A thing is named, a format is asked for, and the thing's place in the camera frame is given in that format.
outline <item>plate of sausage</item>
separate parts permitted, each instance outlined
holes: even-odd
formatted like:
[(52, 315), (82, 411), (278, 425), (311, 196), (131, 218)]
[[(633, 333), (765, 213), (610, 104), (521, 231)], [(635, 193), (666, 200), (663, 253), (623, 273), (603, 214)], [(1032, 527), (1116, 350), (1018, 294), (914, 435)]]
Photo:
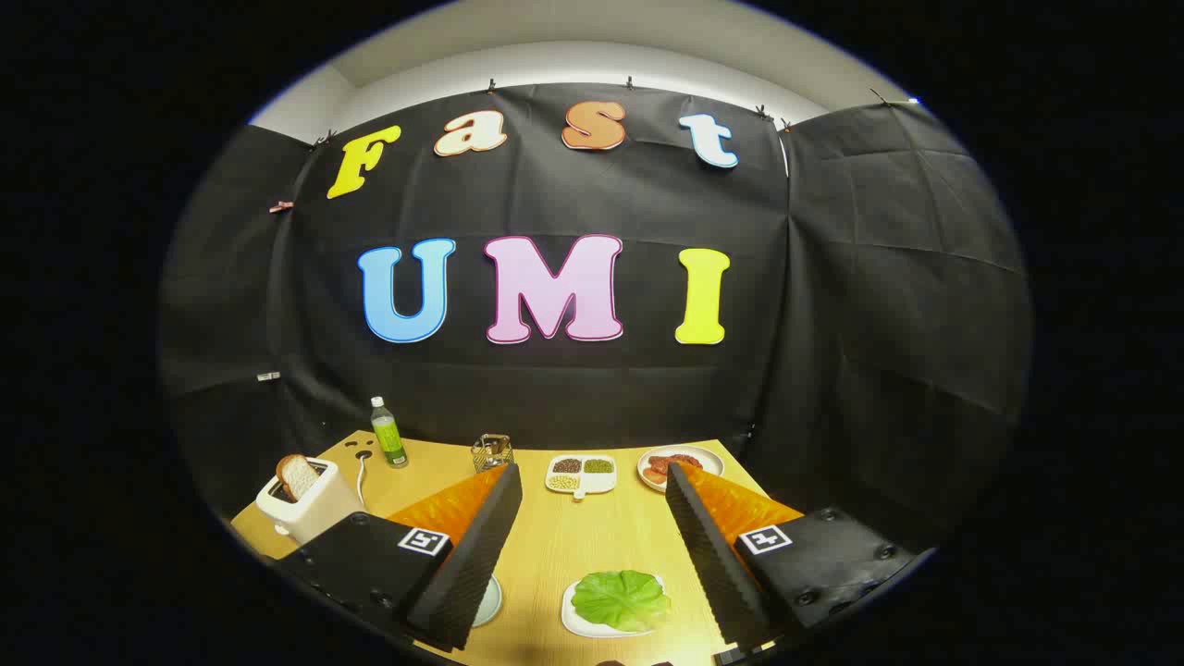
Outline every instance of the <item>plate of sausage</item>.
[(674, 447), (658, 447), (642, 454), (637, 461), (637, 475), (642, 482), (658, 491), (665, 492), (667, 474), (670, 463), (689, 465), (703, 472), (709, 472), (720, 476), (723, 474), (723, 461), (714, 453), (699, 447), (680, 444)]

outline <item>white ceiling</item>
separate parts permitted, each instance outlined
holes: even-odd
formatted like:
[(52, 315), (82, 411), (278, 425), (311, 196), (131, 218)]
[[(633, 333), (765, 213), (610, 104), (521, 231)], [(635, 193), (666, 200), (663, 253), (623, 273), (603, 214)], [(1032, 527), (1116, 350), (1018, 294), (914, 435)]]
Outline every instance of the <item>white ceiling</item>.
[(362, 88), (470, 51), (538, 41), (610, 41), (713, 60), (830, 110), (909, 95), (783, 19), (726, 0), (461, 0), (388, 28), (330, 64)]

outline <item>divided plate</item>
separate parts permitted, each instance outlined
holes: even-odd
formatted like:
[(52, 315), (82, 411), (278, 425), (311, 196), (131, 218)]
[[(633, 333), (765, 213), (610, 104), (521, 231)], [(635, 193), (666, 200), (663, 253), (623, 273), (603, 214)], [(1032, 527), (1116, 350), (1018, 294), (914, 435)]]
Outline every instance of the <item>divided plate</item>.
[[(585, 460), (607, 460), (612, 463), (612, 472), (552, 472), (556, 462), (568, 457), (580, 461), (580, 469), (584, 468)], [(575, 476), (580, 480), (580, 486), (572, 491), (552, 488), (547, 485), (552, 476)], [(584, 499), (586, 493), (607, 493), (617, 487), (617, 461), (607, 455), (556, 455), (547, 463), (547, 474), (542, 479), (542, 485), (554, 493), (572, 493), (575, 501)]]
[[(662, 576), (654, 577), (657, 579), (658, 585), (662, 585), (662, 594), (665, 594), (665, 583), (662, 582)], [(575, 581), (567, 587), (567, 590), (564, 593), (564, 604), (560, 607), (562, 610), (559, 613), (559, 619), (564, 621), (564, 627), (566, 627), (568, 632), (586, 639), (624, 639), (629, 636), (644, 636), (655, 632), (655, 629), (632, 634), (629, 632), (618, 632), (609, 625), (597, 625), (580, 617), (575, 614), (575, 607), (572, 606), (572, 597), (575, 596), (575, 585), (578, 584), (580, 584), (580, 582)]]
[(665, 484), (655, 484), (654, 481), (646, 479), (645, 475), (642, 474), (642, 472), (650, 467), (651, 455), (674, 455), (676, 453), (694, 456), (695, 460), (697, 460), (699, 463), (703, 466), (703, 472), (710, 472), (716, 476), (723, 475), (723, 460), (720, 456), (700, 447), (678, 444), (673, 447), (658, 447), (656, 449), (650, 449), (644, 454), (642, 454), (642, 457), (637, 461), (637, 475), (642, 479), (642, 482), (659, 493), (664, 493), (667, 486)]

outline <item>white plate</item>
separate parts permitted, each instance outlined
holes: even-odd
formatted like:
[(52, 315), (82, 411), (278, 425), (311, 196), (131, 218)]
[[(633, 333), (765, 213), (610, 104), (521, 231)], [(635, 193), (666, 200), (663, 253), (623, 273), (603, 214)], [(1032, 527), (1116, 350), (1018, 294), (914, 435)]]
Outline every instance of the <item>white plate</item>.
[[(665, 583), (662, 582), (662, 576), (654, 577), (657, 578), (658, 585), (662, 587), (662, 594), (665, 594)], [(580, 582), (575, 581), (567, 587), (567, 590), (564, 593), (562, 610), (559, 613), (559, 619), (564, 621), (564, 627), (566, 627), (568, 632), (586, 639), (624, 639), (628, 636), (644, 636), (645, 634), (654, 633), (654, 629), (632, 634), (629, 632), (618, 632), (609, 625), (598, 625), (580, 617), (575, 613), (575, 607), (572, 606), (572, 597), (575, 596), (575, 585), (578, 584), (580, 584)]]
[[(568, 457), (574, 457), (580, 461), (581, 469), (585, 460), (607, 460), (612, 463), (612, 472), (552, 472), (552, 469), (555, 468), (556, 462), (560, 460), (567, 460)], [(573, 491), (552, 488), (547, 485), (547, 481), (549, 481), (552, 476), (575, 476), (580, 480), (580, 486)], [(587, 493), (607, 493), (617, 487), (617, 461), (609, 455), (556, 455), (551, 459), (551, 462), (547, 463), (547, 474), (542, 478), (542, 485), (553, 493), (572, 493), (575, 501), (584, 499), (584, 495)]]
[(710, 472), (716, 476), (723, 475), (723, 460), (720, 459), (720, 456), (703, 448), (678, 444), (674, 447), (658, 447), (642, 454), (642, 457), (637, 461), (637, 475), (641, 476), (642, 482), (659, 493), (664, 493), (665, 484), (655, 484), (654, 481), (650, 481), (644, 474), (642, 474), (642, 470), (649, 469), (651, 455), (674, 455), (676, 453), (694, 456), (694, 459), (703, 466), (703, 472)]
[(498, 584), (497, 578), (490, 576), (489, 585), (485, 587), (485, 596), (481, 598), (481, 606), (477, 607), (477, 616), (472, 620), (474, 627), (480, 627), (494, 619), (497, 615), (497, 610), (502, 607), (502, 585)]

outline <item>letter u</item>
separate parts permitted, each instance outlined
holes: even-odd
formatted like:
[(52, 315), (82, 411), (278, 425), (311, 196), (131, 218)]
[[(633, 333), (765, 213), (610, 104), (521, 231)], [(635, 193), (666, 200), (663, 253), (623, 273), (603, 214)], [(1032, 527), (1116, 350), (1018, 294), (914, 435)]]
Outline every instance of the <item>letter u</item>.
[(362, 269), (362, 305), (366, 324), (375, 335), (391, 342), (418, 342), (431, 338), (448, 314), (448, 256), (456, 250), (451, 238), (422, 241), (411, 255), (423, 265), (424, 302), (412, 316), (394, 307), (394, 265), (403, 252), (398, 248), (377, 248), (358, 257)]

